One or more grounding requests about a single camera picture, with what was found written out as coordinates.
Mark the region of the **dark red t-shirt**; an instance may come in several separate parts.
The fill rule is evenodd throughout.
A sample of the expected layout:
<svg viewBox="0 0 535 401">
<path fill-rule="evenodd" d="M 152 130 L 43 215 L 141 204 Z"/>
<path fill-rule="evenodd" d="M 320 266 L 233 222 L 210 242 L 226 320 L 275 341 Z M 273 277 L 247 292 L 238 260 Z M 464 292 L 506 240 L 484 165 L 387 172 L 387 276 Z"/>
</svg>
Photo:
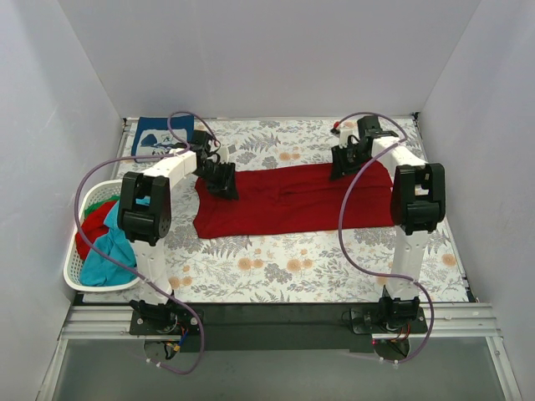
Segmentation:
<svg viewBox="0 0 535 401">
<path fill-rule="evenodd" d="M 330 180 L 330 172 L 329 164 L 239 171 L 238 200 L 217 198 L 197 181 L 193 226 L 201 239 L 215 239 L 393 225 L 392 181 L 381 163 L 357 182 L 349 176 Z"/>
</svg>

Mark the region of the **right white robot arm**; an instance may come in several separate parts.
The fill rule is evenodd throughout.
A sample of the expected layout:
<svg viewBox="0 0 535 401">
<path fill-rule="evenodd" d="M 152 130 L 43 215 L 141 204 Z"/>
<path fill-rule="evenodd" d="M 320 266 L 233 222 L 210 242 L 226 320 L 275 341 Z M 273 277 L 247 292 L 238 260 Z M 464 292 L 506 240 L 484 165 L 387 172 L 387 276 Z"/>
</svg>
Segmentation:
<svg viewBox="0 0 535 401">
<path fill-rule="evenodd" d="M 352 175 L 349 187 L 355 189 L 373 163 L 386 168 L 393 180 L 390 217 L 396 243 L 393 265 L 383 275 L 386 283 L 379 301 L 351 308 L 349 324 L 356 334 L 426 333 L 419 279 L 431 233 L 446 214 L 445 170 L 439 163 L 414 155 L 405 146 L 408 136 L 401 127 L 383 129 L 383 115 L 357 116 L 356 127 L 345 127 L 338 121 L 331 129 L 339 139 L 331 149 L 331 177 L 337 180 Z"/>
</svg>

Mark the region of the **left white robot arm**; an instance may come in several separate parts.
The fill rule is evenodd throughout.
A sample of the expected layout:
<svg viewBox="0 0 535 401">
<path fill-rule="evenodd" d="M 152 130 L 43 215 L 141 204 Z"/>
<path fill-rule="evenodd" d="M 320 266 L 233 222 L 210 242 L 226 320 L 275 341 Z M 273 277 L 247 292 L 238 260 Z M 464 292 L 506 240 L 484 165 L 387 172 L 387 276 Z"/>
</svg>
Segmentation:
<svg viewBox="0 0 535 401">
<path fill-rule="evenodd" d="M 174 331 L 181 323 L 170 299 L 173 289 L 164 255 L 173 188 L 188 175 L 195 175 L 209 194 L 229 201 L 239 199 L 236 166 L 229 161 L 228 150 L 205 130 L 194 130 L 187 144 L 190 148 L 184 154 L 176 150 L 140 173 L 126 173 L 117 211 L 117 225 L 132 247 L 141 282 L 140 300 L 130 302 L 130 306 L 143 323 L 161 334 Z"/>
</svg>

